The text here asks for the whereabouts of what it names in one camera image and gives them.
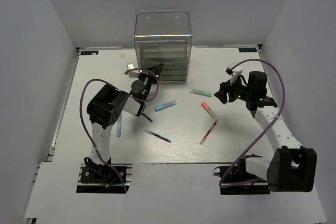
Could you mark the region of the green highlighter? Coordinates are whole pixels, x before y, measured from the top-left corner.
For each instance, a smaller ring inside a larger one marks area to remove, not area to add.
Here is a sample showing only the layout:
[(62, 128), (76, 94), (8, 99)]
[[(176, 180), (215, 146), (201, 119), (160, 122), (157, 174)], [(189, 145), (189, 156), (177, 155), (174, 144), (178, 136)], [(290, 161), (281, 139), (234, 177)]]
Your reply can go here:
[(205, 97), (211, 97), (212, 93), (209, 91), (199, 90), (199, 89), (190, 89), (190, 93), (197, 94)]

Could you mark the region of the blue highlighter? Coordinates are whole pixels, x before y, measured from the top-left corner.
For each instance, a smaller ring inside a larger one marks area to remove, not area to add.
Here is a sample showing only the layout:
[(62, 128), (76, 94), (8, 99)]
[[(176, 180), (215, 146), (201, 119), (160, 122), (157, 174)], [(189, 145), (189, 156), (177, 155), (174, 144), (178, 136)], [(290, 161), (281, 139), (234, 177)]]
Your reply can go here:
[(154, 111), (155, 112), (159, 112), (159, 111), (162, 111), (164, 109), (170, 108), (170, 107), (175, 106), (175, 105), (177, 105), (177, 101), (173, 100), (173, 101), (170, 101), (170, 102), (167, 102), (167, 103), (163, 103), (163, 104), (160, 104), (160, 105), (156, 106), (154, 108)]

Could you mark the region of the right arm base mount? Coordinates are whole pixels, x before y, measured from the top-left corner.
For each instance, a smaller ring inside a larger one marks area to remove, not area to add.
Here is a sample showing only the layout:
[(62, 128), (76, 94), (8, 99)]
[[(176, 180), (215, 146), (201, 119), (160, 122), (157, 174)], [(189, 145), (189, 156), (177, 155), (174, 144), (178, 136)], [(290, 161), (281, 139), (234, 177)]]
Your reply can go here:
[[(256, 175), (246, 172), (245, 161), (247, 158), (261, 158), (255, 154), (244, 156), (229, 172), (223, 181), (223, 185), (230, 185), (234, 183), (247, 182), (249, 180), (257, 179)], [(260, 180), (253, 183), (245, 183), (241, 185), (220, 188), (221, 195), (267, 195), (270, 194), (270, 189), (265, 180)]]

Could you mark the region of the orange highlighter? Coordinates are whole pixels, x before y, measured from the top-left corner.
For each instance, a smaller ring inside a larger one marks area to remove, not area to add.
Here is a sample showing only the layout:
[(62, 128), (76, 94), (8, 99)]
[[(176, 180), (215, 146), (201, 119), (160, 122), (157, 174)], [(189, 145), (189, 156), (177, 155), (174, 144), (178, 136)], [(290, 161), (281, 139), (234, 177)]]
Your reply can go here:
[(217, 114), (209, 107), (206, 102), (202, 102), (201, 107), (210, 115), (210, 117), (214, 121), (219, 121), (219, 117), (217, 116)]

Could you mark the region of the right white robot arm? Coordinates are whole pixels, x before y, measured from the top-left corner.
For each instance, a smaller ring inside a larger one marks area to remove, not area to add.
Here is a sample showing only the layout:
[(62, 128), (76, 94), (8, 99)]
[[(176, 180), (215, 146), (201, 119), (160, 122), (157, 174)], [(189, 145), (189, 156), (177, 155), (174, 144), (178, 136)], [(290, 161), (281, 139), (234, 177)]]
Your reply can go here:
[(220, 187), (247, 187), (266, 182), (273, 192), (312, 191), (317, 154), (314, 149), (305, 148), (279, 116), (275, 100), (267, 96), (267, 75), (252, 71), (245, 80), (241, 71), (230, 71), (229, 74), (231, 79), (220, 84), (215, 97), (223, 104), (244, 101), (247, 110), (263, 129), (257, 139), (266, 136), (274, 155), (267, 160), (244, 151), (222, 174)]

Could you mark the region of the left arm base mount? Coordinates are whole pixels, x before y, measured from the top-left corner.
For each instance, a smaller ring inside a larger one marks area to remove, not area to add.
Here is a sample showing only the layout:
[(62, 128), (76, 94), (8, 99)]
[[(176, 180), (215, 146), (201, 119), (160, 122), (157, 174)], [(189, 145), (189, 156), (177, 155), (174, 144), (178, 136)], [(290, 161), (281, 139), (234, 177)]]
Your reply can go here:
[(132, 178), (132, 164), (98, 165), (89, 157), (81, 164), (76, 192), (80, 194), (125, 194)]

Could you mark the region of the clear plastic drawer organizer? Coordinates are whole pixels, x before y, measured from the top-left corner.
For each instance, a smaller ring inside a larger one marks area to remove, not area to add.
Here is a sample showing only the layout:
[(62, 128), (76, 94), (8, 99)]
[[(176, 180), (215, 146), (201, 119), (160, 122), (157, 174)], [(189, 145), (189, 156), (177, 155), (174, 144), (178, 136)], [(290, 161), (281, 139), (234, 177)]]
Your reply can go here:
[(186, 82), (192, 50), (190, 15), (183, 10), (143, 10), (137, 13), (134, 48), (138, 66), (162, 64), (161, 82)]

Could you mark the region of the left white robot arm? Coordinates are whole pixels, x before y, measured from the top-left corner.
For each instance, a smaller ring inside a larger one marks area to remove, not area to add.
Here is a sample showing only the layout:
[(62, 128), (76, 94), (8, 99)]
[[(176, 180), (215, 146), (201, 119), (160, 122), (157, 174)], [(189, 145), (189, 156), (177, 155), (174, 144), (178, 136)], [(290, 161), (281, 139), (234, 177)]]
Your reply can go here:
[(123, 111), (136, 117), (143, 115), (146, 104), (154, 99), (149, 98), (150, 90), (154, 84), (159, 84), (163, 66), (160, 63), (150, 68), (135, 68), (129, 64), (124, 74), (135, 79), (129, 93), (106, 82), (88, 103), (87, 114), (92, 126), (92, 133), (88, 136), (92, 151), (85, 158), (85, 165), (98, 181), (108, 180), (112, 173), (110, 139), (113, 125)]

